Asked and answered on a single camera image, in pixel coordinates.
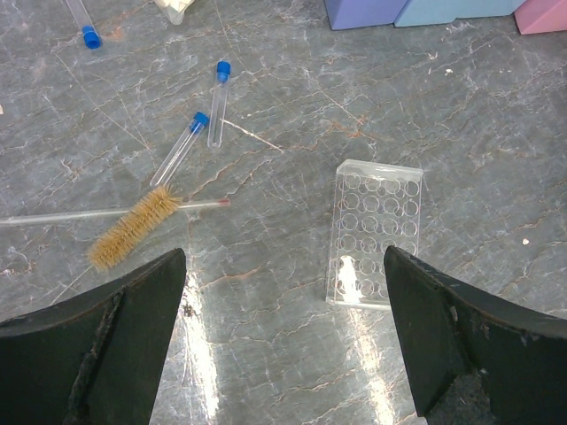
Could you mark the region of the light blue bin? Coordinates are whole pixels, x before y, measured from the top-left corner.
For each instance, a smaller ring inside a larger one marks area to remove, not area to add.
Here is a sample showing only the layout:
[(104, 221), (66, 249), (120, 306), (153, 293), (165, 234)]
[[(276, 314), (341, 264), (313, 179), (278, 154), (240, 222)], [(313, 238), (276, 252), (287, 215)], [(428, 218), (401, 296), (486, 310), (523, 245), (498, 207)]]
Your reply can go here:
[(512, 14), (525, 0), (462, 0), (455, 6), (457, 19), (502, 17)]
[(396, 27), (435, 25), (455, 19), (485, 15), (488, 1), (478, 0), (410, 0), (394, 21)]

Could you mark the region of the purple bin leftmost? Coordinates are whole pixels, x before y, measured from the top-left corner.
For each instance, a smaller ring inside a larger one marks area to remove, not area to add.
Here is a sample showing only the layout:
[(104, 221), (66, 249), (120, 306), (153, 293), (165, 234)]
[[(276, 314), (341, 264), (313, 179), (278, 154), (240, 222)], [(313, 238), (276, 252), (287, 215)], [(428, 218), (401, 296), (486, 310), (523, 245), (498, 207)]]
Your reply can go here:
[(333, 30), (392, 24), (407, 0), (325, 0)]

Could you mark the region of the glass pipette rod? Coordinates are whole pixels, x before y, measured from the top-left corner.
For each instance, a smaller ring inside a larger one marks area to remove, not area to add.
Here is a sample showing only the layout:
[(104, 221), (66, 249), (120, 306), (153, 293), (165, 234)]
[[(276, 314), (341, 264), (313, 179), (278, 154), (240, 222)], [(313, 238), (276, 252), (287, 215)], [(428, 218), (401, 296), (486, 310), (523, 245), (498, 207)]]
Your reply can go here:
[[(187, 203), (182, 203), (178, 207), (181, 211), (198, 211), (203, 209), (228, 207), (231, 205), (231, 201), (228, 198), (221, 198), (215, 200), (207, 201), (192, 201)], [(28, 215), (28, 216), (12, 216), (1, 219), (1, 227), (16, 227), (34, 224), (50, 224), (57, 223), (61, 221), (69, 220), (86, 220), (94, 218), (108, 218), (108, 217), (119, 217), (121, 215), (130, 213), (134, 208), (111, 208), (103, 210), (91, 210), (91, 211), (79, 211), (79, 212), (61, 212), (52, 214), (39, 214), (39, 215)]]

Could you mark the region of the bag of white powder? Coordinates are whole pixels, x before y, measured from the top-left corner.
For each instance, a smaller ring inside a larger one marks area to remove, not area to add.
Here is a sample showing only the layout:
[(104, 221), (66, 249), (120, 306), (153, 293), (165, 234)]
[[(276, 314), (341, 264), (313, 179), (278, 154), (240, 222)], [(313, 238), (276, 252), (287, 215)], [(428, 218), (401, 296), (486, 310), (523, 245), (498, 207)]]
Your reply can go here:
[(194, 0), (154, 0), (162, 13), (173, 25), (180, 25), (183, 22), (184, 13)]

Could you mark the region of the test tube blue cap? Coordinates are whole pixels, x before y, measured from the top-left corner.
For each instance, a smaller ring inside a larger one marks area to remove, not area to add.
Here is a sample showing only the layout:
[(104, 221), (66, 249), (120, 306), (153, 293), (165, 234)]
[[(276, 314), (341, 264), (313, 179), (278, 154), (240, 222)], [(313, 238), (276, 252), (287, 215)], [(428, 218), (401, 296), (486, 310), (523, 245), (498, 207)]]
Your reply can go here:
[(66, 0), (74, 21), (79, 28), (87, 48), (95, 50), (102, 45), (102, 40), (95, 29), (92, 20), (82, 0)]
[(186, 127), (171, 151), (167, 154), (159, 169), (150, 181), (152, 188), (167, 185), (175, 171), (183, 162), (191, 146), (195, 143), (198, 135), (209, 123), (209, 117), (203, 112), (196, 112), (191, 123)]
[(207, 146), (211, 150), (220, 149), (222, 145), (230, 76), (230, 63), (227, 61), (219, 61), (216, 66), (216, 77), (207, 137)]

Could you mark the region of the clear test tube rack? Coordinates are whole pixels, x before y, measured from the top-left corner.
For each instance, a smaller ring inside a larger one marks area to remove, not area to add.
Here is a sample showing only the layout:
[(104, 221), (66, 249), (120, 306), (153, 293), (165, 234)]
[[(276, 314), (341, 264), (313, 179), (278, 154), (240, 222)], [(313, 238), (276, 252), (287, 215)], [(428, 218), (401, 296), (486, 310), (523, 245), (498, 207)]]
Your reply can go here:
[(389, 310), (384, 255), (419, 247), (423, 170), (348, 159), (336, 171), (326, 301)]

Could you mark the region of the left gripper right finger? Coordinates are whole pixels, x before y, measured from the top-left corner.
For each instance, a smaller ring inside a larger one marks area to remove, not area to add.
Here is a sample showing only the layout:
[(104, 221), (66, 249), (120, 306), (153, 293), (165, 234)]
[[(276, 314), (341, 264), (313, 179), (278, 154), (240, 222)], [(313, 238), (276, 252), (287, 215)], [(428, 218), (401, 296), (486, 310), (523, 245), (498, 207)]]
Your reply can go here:
[(564, 424), (566, 321), (390, 246), (384, 270), (416, 413), (430, 424)]

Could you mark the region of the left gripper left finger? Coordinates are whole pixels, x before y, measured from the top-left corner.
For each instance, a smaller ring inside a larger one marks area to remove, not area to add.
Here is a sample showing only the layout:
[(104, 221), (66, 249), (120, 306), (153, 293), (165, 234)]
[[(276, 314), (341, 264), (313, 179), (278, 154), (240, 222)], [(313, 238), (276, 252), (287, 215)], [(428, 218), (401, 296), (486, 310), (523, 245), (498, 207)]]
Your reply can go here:
[(3, 424), (146, 424), (181, 302), (173, 249), (68, 300), (1, 324)]

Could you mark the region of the pink bin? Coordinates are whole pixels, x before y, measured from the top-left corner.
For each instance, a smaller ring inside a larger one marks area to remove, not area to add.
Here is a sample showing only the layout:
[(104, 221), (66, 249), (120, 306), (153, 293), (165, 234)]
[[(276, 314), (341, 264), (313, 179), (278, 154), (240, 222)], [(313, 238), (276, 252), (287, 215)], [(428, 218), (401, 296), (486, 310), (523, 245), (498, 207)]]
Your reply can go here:
[(514, 17), (521, 35), (535, 35), (566, 30), (566, 0), (527, 0)]

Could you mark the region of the light blue bin right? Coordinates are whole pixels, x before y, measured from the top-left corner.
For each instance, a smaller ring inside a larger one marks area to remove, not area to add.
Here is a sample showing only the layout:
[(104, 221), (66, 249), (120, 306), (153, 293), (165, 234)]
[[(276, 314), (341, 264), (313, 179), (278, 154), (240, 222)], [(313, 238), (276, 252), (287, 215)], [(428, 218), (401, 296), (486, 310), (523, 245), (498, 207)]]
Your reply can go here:
[(512, 14), (525, 0), (462, 0), (455, 6), (457, 19), (502, 17)]

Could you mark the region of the light blue bin left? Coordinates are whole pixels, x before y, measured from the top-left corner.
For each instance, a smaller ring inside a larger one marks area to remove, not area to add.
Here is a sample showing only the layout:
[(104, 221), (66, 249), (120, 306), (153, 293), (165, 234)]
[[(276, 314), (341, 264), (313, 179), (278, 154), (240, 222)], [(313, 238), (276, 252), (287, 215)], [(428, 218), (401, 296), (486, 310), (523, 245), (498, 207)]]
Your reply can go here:
[(394, 21), (396, 27), (435, 25), (455, 19), (485, 15), (488, 1), (478, 0), (410, 0)]

